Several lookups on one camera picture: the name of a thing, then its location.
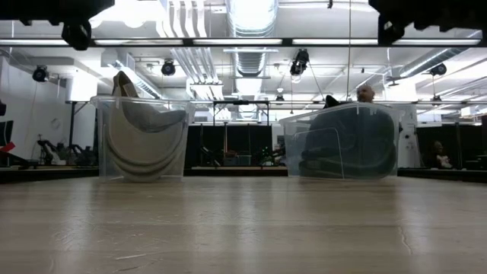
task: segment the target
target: table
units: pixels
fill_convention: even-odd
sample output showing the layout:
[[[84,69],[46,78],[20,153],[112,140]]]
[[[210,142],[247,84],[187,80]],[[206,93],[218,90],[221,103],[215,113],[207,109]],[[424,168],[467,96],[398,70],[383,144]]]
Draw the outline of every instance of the table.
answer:
[[[95,178],[0,185],[4,273],[485,273],[487,186]]]

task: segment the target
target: spotlight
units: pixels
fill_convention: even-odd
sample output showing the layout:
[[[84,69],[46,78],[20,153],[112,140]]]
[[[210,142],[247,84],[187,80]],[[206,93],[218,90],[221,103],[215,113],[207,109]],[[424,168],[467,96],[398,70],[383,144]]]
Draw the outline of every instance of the spotlight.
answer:
[[[41,83],[48,81],[49,73],[47,72],[47,67],[44,65],[38,65],[36,70],[33,71],[32,79]]]
[[[302,75],[303,72],[306,70],[306,64],[310,61],[310,55],[307,53],[307,49],[299,49],[296,58],[291,66],[291,75],[298,76]]]
[[[161,69],[162,75],[171,76],[176,73],[176,67],[174,67],[174,60],[165,59]]]
[[[447,73],[447,66],[441,63],[440,65],[437,65],[434,68],[430,69],[429,73],[433,76],[444,75],[445,73]]]

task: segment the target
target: black light fixture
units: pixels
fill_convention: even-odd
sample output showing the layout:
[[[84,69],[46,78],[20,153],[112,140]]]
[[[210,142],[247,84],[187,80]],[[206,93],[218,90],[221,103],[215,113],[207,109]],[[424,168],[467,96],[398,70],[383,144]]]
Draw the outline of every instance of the black light fixture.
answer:
[[[307,49],[299,49],[296,58],[291,65],[291,75],[299,76],[302,75],[306,70],[306,64],[310,61],[310,55],[307,53]]]
[[[89,21],[85,21],[82,24],[65,23],[61,37],[73,49],[86,50],[91,44],[91,24]]]
[[[176,67],[174,66],[174,60],[165,59],[164,64],[162,65],[161,72],[162,72],[162,75],[165,75],[165,76],[174,75],[174,73],[176,73]]]
[[[445,66],[443,63],[429,70],[429,74],[433,76],[445,75],[446,73],[447,73],[447,66]]]
[[[36,82],[47,82],[49,80],[49,73],[45,65],[38,65],[36,70],[33,71],[32,79]]]

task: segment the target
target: cable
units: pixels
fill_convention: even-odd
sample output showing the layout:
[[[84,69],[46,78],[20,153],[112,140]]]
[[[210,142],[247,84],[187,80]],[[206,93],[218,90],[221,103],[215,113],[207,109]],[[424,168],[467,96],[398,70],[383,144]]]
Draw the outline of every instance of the cable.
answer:
[[[294,114],[294,111],[293,111],[293,105],[292,105],[292,101],[293,101],[293,93],[294,93],[293,91],[294,91],[294,89],[293,89],[293,84],[292,84],[292,76],[289,76],[289,77],[290,77],[290,79],[291,79],[291,114]]]
[[[299,53],[299,49],[296,49],[296,51],[294,52],[294,55],[289,59],[289,63],[288,63],[288,66],[286,69],[289,69],[289,66],[292,64],[292,61],[294,60],[294,57]],[[280,88],[282,87],[281,84],[282,84],[282,81],[284,80],[286,74],[288,73],[288,70],[286,70],[284,72],[284,74],[282,75],[282,78],[281,78],[281,81],[279,82],[279,85],[277,86],[277,88]]]
[[[345,100],[349,100],[350,97],[350,56],[352,54],[352,0],[349,2],[349,69],[347,70],[347,98]]]
[[[318,79],[317,79],[317,77],[314,75],[314,70],[313,70],[313,66],[311,66],[311,61],[308,61],[308,62],[310,63],[310,69],[311,69],[311,73],[313,73],[313,78],[314,78],[314,81],[317,83],[317,86],[318,86],[318,91],[320,92],[321,97],[323,98],[323,100],[325,100],[325,97],[323,96],[323,92],[321,92],[320,84],[318,84]]]

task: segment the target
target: white wall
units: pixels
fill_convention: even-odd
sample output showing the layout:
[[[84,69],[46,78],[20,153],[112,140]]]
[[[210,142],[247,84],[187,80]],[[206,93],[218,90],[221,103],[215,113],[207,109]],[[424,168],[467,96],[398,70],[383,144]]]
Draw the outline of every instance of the white wall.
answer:
[[[97,109],[92,104],[87,104],[75,115],[75,126],[73,128],[73,144],[80,145],[83,149],[86,146],[94,146],[94,117]]]
[[[37,83],[30,73],[10,66],[1,59],[0,99],[7,104],[7,113],[0,122],[13,120],[11,153],[26,159],[38,159],[39,134],[56,145],[68,141],[69,105],[65,104],[64,88],[52,83]]]

